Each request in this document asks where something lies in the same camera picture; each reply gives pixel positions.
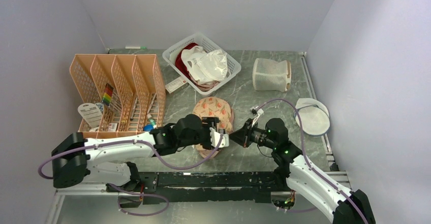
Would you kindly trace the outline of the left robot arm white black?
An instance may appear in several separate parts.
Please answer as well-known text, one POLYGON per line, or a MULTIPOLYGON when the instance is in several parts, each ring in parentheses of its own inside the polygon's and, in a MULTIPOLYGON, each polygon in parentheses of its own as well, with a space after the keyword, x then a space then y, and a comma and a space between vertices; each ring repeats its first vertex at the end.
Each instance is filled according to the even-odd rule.
POLYGON ((189 114, 177 123, 126 137, 85 138, 81 132, 72 133, 51 153, 53 186, 68 188, 82 182, 99 182, 135 191, 141 183, 137 167, 120 164, 119 160, 161 158, 191 145, 201 145, 214 155, 229 144, 229 136, 217 127, 218 122, 217 117, 189 114))

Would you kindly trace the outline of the floral mesh laundry bag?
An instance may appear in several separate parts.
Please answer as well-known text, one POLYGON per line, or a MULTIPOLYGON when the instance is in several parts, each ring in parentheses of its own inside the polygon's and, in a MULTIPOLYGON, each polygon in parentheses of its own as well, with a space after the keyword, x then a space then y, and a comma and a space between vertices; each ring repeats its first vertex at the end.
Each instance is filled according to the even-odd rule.
POLYGON ((219 129, 224 129, 226 133, 232 133, 234 112, 232 107, 223 99, 217 97, 206 97, 201 99, 193 108, 193 114, 198 117, 218 117, 219 129))

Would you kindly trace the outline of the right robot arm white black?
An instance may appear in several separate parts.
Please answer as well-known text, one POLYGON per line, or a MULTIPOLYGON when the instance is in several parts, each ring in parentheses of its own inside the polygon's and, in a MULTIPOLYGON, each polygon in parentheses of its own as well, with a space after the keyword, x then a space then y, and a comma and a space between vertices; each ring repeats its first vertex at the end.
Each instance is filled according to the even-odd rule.
POLYGON ((274 184, 299 193, 321 211, 331 223, 375 223, 369 199, 361 191, 352 191, 338 183, 305 156, 288 137, 280 118, 270 119, 264 129, 248 119, 243 127, 229 135, 230 140, 247 148, 252 143, 272 150, 277 164, 274 184))

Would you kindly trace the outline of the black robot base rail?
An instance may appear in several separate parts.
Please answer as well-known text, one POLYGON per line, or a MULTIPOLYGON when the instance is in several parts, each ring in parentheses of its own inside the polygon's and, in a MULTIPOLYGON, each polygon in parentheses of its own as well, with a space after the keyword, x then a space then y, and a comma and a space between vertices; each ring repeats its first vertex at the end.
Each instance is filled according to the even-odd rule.
POLYGON ((138 180, 131 180, 114 188, 106 185, 109 193, 122 190, 147 194, 143 205, 159 204, 166 197, 169 202, 226 202, 253 201, 271 204, 283 202, 293 191, 275 172, 140 172, 138 180))

